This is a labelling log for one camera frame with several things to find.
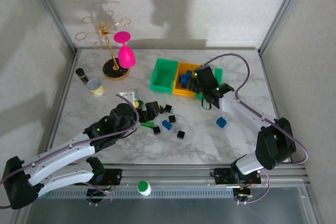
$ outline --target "white bottle cap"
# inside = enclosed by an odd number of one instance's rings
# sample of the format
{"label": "white bottle cap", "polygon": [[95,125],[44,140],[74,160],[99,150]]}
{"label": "white bottle cap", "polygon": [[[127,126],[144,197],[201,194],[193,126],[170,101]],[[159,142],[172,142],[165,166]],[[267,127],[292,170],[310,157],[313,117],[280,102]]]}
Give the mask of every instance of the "white bottle cap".
{"label": "white bottle cap", "polygon": [[148,196],[152,192],[151,185],[146,180],[140,181],[138,183],[138,192],[142,196]]}

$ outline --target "jewelry stand base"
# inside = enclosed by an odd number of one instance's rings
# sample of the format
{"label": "jewelry stand base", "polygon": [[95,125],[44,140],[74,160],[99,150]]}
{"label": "jewelry stand base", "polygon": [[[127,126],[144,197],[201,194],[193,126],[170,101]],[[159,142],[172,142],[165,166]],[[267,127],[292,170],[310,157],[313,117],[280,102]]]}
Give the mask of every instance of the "jewelry stand base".
{"label": "jewelry stand base", "polygon": [[121,80],[122,78],[126,77],[130,72],[129,68],[122,68],[120,65],[118,70],[114,70],[113,67],[114,67],[113,59],[110,59],[107,62],[105,62],[103,66],[103,73],[105,74],[106,78],[113,81]]}

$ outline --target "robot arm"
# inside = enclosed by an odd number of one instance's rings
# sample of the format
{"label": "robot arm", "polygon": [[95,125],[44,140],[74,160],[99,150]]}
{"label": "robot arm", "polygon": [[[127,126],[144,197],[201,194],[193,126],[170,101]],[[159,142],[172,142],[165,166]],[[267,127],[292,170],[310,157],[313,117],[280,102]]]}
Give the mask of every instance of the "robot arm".
{"label": "robot arm", "polygon": [[[194,70],[195,78],[191,78],[188,88],[197,93],[202,93],[203,99],[240,120],[257,137],[256,150],[244,155],[231,164],[231,176],[240,184],[248,175],[259,169],[273,169],[278,164],[291,157],[295,151],[295,143],[273,127],[265,115],[255,109],[249,109],[237,100],[234,89],[223,83],[218,84],[209,66],[201,66]],[[275,123],[292,134],[290,123],[285,118],[275,120]]]}
{"label": "robot arm", "polygon": [[[100,181],[104,167],[96,157],[90,157],[76,166],[65,166],[115,144],[119,138],[128,136],[127,129],[135,125],[136,118],[135,111],[129,104],[120,103],[109,116],[104,116],[67,143],[25,161],[21,161],[17,156],[9,159],[2,181],[11,208],[25,207],[39,196],[60,187]],[[116,134],[95,139],[111,133]]]}

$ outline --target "green bottle cap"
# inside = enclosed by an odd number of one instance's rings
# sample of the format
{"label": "green bottle cap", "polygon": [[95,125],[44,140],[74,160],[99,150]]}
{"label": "green bottle cap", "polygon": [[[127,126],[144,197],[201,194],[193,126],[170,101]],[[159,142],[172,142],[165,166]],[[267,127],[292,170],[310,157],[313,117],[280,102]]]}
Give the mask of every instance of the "green bottle cap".
{"label": "green bottle cap", "polygon": [[138,183],[138,190],[141,192],[145,192],[148,189],[148,187],[149,184],[147,181],[142,180]]}

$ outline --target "wire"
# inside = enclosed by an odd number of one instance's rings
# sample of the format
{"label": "wire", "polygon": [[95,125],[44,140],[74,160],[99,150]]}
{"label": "wire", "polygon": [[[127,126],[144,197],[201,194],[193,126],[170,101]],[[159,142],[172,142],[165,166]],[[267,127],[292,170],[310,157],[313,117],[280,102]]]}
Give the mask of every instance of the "wire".
{"label": "wire", "polygon": [[268,173],[266,172],[266,170],[263,169],[262,171],[265,173],[265,175],[266,175],[266,177],[267,177],[267,181],[268,181],[267,189],[266,189],[266,191],[265,191],[262,195],[260,195],[258,198],[254,199],[254,200],[252,200],[252,201],[245,201],[246,204],[255,203],[255,202],[261,200],[262,198],[264,198],[264,197],[266,196],[266,194],[267,194],[268,191],[269,191],[270,184],[271,184],[271,180],[269,179],[269,175],[268,175]]}
{"label": "wire", "polygon": [[132,134],[137,130],[137,127],[134,127],[134,128],[135,128],[134,131],[130,132],[130,133],[127,134],[126,136],[121,137],[120,139],[124,139],[124,138],[126,138],[126,137],[132,135]]}
{"label": "wire", "polygon": [[[233,53],[222,54],[222,55],[216,56],[213,59],[207,61],[203,65],[207,65],[210,62],[212,62],[212,61],[214,61],[214,60],[216,60],[218,58],[224,57],[224,56],[235,56],[235,57],[238,57],[239,59],[241,59],[245,63],[246,68],[247,68],[247,76],[246,76],[245,81],[237,88],[237,90],[235,92],[235,97],[236,97],[237,101],[239,101],[239,103],[241,105],[243,105],[245,108],[247,108],[249,111],[251,111],[253,114],[255,114],[256,116],[258,116],[259,118],[262,118],[263,115],[261,115],[260,113],[258,113],[256,110],[254,110],[250,106],[248,106],[246,103],[244,103],[239,98],[239,95],[238,95],[239,90],[247,83],[247,81],[248,81],[248,79],[250,77],[250,66],[249,66],[248,62],[246,61],[246,59],[243,56],[238,55],[238,54],[233,54]],[[266,121],[267,123],[271,124],[274,128],[276,128],[278,131],[280,131],[286,137],[288,137],[289,139],[291,139],[294,143],[296,143],[297,145],[299,145],[302,148],[302,150],[303,150],[303,152],[305,154],[304,155],[305,157],[302,160],[298,161],[298,162],[288,162],[288,163],[283,163],[283,164],[285,164],[285,165],[302,165],[302,164],[304,164],[308,160],[309,154],[308,154],[308,151],[304,147],[303,144],[301,144],[298,140],[296,140],[291,134],[289,134],[287,131],[285,131],[283,128],[281,128],[279,125],[277,125],[276,123],[272,122],[272,120],[270,120],[268,118],[265,118],[263,120]]]}
{"label": "wire", "polygon": [[[113,186],[113,191],[115,191],[116,189],[116,187],[115,187],[115,185],[113,184],[113,182],[110,180],[110,176],[108,175],[108,176],[105,176],[104,177],[104,179],[106,179],[109,183],[110,183],[110,186],[109,186],[109,188],[107,188],[106,190],[105,190],[105,192],[108,192],[109,190],[111,190],[111,188],[112,188],[112,186]],[[98,191],[98,190],[96,190],[96,191],[94,191],[91,195],[90,195],[90,198],[89,198],[89,203],[91,204],[92,203],[92,198],[93,198],[93,196],[95,195],[95,194],[97,194],[97,193],[99,193],[100,191]]]}
{"label": "wire", "polygon": [[252,184],[250,184],[250,190],[251,190],[251,197],[253,197]]}
{"label": "wire", "polygon": [[[106,134],[106,135],[103,135],[103,136],[97,136],[97,137],[94,137],[94,138],[90,138],[90,139],[87,139],[87,140],[83,140],[83,141],[76,142],[76,143],[72,144],[72,148],[77,147],[78,145],[85,144],[85,143],[89,143],[89,142],[97,141],[97,140],[100,140],[100,139],[102,139],[102,138],[106,138],[106,137],[109,137],[109,136],[115,136],[115,135],[118,135],[118,134],[121,134],[121,133],[125,133],[125,132],[127,132],[127,131],[129,131],[129,130],[131,130],[132,128],[135,127],[135,125],[136,125],[136,124],[138,123],[138,121],[139,121],[139,113],[138,113],[138,111],[137,111],[136,108],[133,106],[133,104],[132,104],[130,101],[128,101],[126,98],[122,97],[122,96],[119,95],[119,94],[116,94],[116,96],[119,97],[120,99],[124,100],[126,103],[128,103],[128,104],[132,107],[133,111],[135,112],[135,114],[136,114],[136,116],[137,116],[137,117],[136,117],[136,120],[135,120],[135,123],[134,123],[133,125],[129,126],[127,129],[122,130],[122,131],[117,131],[117,132],[113,132],[113,133]],[[65,146],[65,147],[63,147],[63,148],[61,148],[61,149],[59,149],[59,150],[57,150],[57,151],[55,151],[55,152],[52,152],[52,153],[50,153],[50,154],[48,154],[48,155],[46,155],[46,156],[44,156],[44,157],[42,157],[42,158],[36,160],[35,163],[39,163],[39,162],[42,163],[42,162],[44,162],[44,161],[47,161],[47,160],[50,159],[51,157],[57,156],[59,153],[61,153],[61,152],[64,151],[64,150],[67,150],[68,148],[69,148],[69,146],[67,145],[67,146]],[[8,174],[7,176],[5,176],[5,177],[0,181],[0,186],[1,186],[3,183],[5,183],[10,177],[12,177],[12,176],[18,174],[19,172],[24,171],[25,169],[27,169],[27,168],[30,167],[31,165],[32,165],[32,164],[28,164],[28,165],[26,165],[26,166],[24,166],[24,167],[19,168],[18,170],[15,170],[15,171],[11,172],[11,173]],[[4,206],[4,207],[3,207],[3,206],[0,206],[0,210],[1,210],[1,209],[8,209],[8,208],[10,208],[10,205],[9,205],[9,206]]]}
{"label": "wire", "polygon": [[201,104],[202,104],[202,108],[206,109],[206,110],[210,110],[211,109],[211,103],[209,103],[209,108],[207,109],[206,107],[204,107],[204,97],[202,97],[202,101],[201,101]]}
{"label": "wire", "polygon": [[241,188],[247,188],[247,187],[251,187],[252,184],[247,184],[245,186],[241,186]]}
{"label": "wire", "polygon": [[107,193],[106,191],[100,189],[99,187],[94,186],[94,185],[92,185],[92,184],[90,184],[90,183],[87,183],[87,182],[84,182],[83,184],[85,184],[85,185],[87,185],[87,186],[91,186],[92,188],[94,188],[94,189],[97,190],[97,191],[95,191],[93,194],[91,194],[90,199],[89,199],[89,200],[90,200],[90,201],[89,201],[90,203],[91,203],[92,196],[93,196],[94,194],[96,194],[97,192],[101,192],[101,193],[105,194],[106,196],[108,196],[108,197],[110,198],[110,201],[109,201],[109,202],[105,202],[105,203],[101,203],[101,204],[96,203],[96,206],[106,205],[106,204],[109,204],[109,203],[111,203],[111,202],[113,201],[112,195],[109,194],[109,193]]}

